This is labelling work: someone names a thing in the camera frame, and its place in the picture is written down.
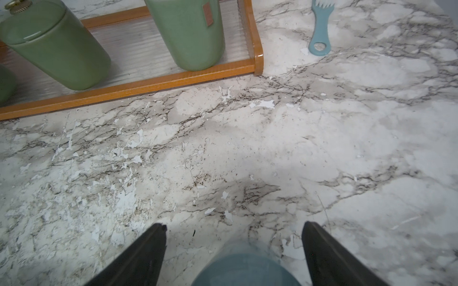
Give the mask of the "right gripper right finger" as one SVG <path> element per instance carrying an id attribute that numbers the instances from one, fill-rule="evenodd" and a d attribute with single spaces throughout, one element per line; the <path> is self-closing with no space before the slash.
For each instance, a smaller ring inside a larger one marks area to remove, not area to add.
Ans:
<path id="1" fill-rule="evenodd" d="M 302 230 L 305 258 L 314 286 L 387 286 L 316 222 Z"/>

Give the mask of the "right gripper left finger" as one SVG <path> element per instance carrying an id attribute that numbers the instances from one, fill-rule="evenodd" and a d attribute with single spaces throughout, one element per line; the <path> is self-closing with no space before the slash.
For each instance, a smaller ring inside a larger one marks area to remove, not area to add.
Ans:
<path id="1" fill-rule="evenodd" d="M 153 224 L 88 286 L 155 286 L 167 249 L 167 226 Z"/>

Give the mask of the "blue canister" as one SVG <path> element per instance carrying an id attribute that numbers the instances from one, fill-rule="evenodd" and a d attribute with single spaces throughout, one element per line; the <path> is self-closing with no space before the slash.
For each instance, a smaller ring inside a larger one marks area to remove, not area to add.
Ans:
<path id="1" fill-rule="evenodd" d="M 298 286 L 266 245 L 233 241 L 226 244 L 192 282 L 194 286 Z"/>

